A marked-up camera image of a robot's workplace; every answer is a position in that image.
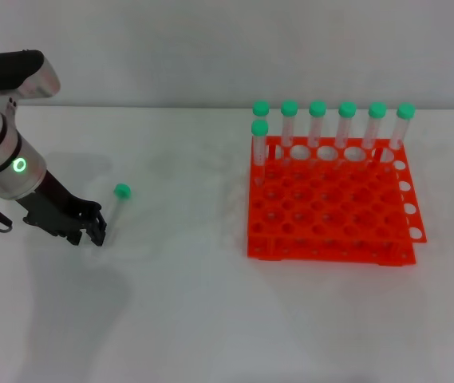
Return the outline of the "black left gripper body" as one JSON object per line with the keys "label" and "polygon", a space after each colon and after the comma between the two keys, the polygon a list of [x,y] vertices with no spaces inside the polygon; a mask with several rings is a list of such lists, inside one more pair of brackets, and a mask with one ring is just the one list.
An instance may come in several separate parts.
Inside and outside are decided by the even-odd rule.
{"label": "black left gripper body", "polygon": [[101,209],[99,203],[73,195],[49,171],[33,192],[17,202],[27,210],[23,218],[25,223],[51,235],[66,235],[72,230],[86,231],[93,211]]}

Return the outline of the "clear green-capped test tube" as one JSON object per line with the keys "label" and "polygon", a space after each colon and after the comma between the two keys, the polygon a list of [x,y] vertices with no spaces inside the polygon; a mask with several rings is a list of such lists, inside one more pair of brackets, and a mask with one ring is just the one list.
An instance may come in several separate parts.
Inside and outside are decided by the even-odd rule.
{"label": "clear green-capped test tube", "polygon": [[415,106],[410,103],[402,103],[398,106],[396,123],[389,140],[389,148],[392,151],[397,151],[403,146],[405,135],[411,120],[414,118],[415,111]]}
{"label": "clear green-capped test tube", "polygon": [[106,238],[116,230],[117,221],[123,210],[128,206],[132,197],[132,190],[127,184],[117,184],[113,189],[113,197],[105,209]]}
{"label": "clear green-capped test tube", "polygon": [[368,109],[369,119],[365,129],[365,134],[361,142],[361,147],[370,150],[374,147],[377,139],[381,122],[385,117],[387,108],[382,102],[373,102]]}
{"label": "clear green-capped test tube", "polygon": [[255,120],[265,120],[266,121],[269,111],[270,111],[270,106],[267,101],[256,101],[252,107],[252,112],[254,114],[253,122]]}
{"label": "clear green-capped test tube", "polygon": [[265,120],[255,120],[251,125],[252,162],[254,165],[254,182],[261,187],[264,181],[266,164],[266,136],[269,124]]}
{"label": "clear green-capped test tube", "polygon": [[292,100],[284,101],[280,110],[282,114],[281,142],[284,148],[289,148],[293,144],[294,118],[298,113],[298,103]]}
{"label": "clear green-capped test tube", "polygon": [[326,111],[327,105],[324,101],[312,101],[310,103],[310,129],[307,141],[307,144],[310,148],[317,148],[319,146]]}
{"label": "clear green-capped test tube", "polygon": [[334,146],[339,149],[347,147],[352,119],[357,111],[357,106],[351,102],[343,102],[338,108],[338,128],[335,136]]}

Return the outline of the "orange test tube rack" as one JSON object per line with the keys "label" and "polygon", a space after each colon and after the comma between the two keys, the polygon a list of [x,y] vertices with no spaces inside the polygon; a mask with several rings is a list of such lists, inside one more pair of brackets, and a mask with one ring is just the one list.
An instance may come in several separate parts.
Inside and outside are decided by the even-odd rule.
{"label": "orange test tube rack", "polygon": [[405,149],[391,152],[386,139],[368,152],[359,138],[343,150],[332,137],[306,143],[298,136],[284,149],[268,136],[265,165],[251,165],[247,256],[415,264],[413,246],[427,237]]}

